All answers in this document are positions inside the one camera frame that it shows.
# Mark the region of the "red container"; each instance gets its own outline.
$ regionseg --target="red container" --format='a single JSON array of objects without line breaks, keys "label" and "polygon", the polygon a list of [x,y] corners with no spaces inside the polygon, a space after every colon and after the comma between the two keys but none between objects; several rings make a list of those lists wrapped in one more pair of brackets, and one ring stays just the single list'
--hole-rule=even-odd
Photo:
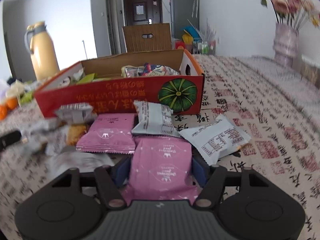
[{"label": "red container", "polygon": [[176,49],[185,49],[186,46],[183,41],[176,41]]},{"label": "red container", "polygon": [[[179,76],[122,78],[121,67],[150,64],[179,70]],[[92,82],[58,88],[68,76],[84,68],[86,74],[97,73],[110,81]],[[204,72],[187,50],[161,50],[124,53],[84,60],[62,70],[35,92],[45,118],[54,117],[61,105],[87,102],[97,114],[135,113],[134,100],[167,104],[176,114],[198,114],[201,108]]]}]

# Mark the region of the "cardboard box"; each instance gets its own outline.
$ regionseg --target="cardboard box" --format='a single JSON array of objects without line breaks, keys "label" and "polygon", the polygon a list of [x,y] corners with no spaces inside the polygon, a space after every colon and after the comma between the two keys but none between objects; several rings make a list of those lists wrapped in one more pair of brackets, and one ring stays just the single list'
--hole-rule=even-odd
[{"label": "cardboard box", "polygon": [[[179,70],[179,76],[122,78],[121,67],[150,64]],[[110,77],[110,81],[92,82],[58,88],[66,77],[84,68],[86,74]],[[204,72],[187,50],[161,50],[124,53],[84,60],[62,70],[35,92],[45,118],[54,117],[61,105],[87,102],[97,114],[135,113],[134,100],[169,105],[175,114],[198,114],[201,108]]]},{"label": "cardboard box", "polygon": [[169,23],[122,27],[127,52],[172,49]]}]

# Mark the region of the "refrigerator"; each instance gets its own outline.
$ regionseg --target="refrigerator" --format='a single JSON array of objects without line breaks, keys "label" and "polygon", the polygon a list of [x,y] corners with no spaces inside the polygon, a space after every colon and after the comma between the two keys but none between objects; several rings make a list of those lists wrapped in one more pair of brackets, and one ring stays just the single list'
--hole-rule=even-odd
[{"label": "refrigerator", "polygon": [[199,29],[199,8],[198,15],[196,17],[196,10],[192,15],[192,6],[194,0],[170,0],[171,11],[171,34],[173,38],[182,39],[182,35],[185,33],[183,28],[190,26],[188,20],[194,27]]}]

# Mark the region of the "pink flower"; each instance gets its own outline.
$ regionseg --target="pink flower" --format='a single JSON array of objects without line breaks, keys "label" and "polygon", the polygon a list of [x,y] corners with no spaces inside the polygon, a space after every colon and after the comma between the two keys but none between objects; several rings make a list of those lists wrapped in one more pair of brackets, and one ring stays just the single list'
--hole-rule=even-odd
[{"label": "pink flower", "polygon": [[278,14],[288,14],[289,8],[286,0],[272,0],[275,11]]},{"label": "pink flower", "polygon": [[300,9],[302,0],[288,0],[289,13],[295,14]]}]

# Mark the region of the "pink snack packet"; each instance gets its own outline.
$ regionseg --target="pink snack packet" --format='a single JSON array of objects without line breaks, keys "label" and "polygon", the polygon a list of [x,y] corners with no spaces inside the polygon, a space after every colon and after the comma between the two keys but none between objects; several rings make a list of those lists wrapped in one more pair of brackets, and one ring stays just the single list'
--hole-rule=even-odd
[{"label": "pink snack packet", "polygon": [[133,154],[135,142],[131,130],[135,114],[100,114],[76,149],[82,152]]},{"label": "pink snack packet", "polygon": [[142,139],[149,138],[149,139],[163,139],[163,140],[168,140],[168,141],[176,141],[176,142],[188,142],[184,138],[177,138],[177,137],[172,137],[172,136],[165,136],[165,135],[136,135],[133,137],[136,145],[140,143]]},{"label": "pink snack packet", "polygon": [[122,196],[132,200],[181,200],[193,204],[198,188],[192,185],[191,144],[163,138],[143,138],[134,153],[129,183]]}]

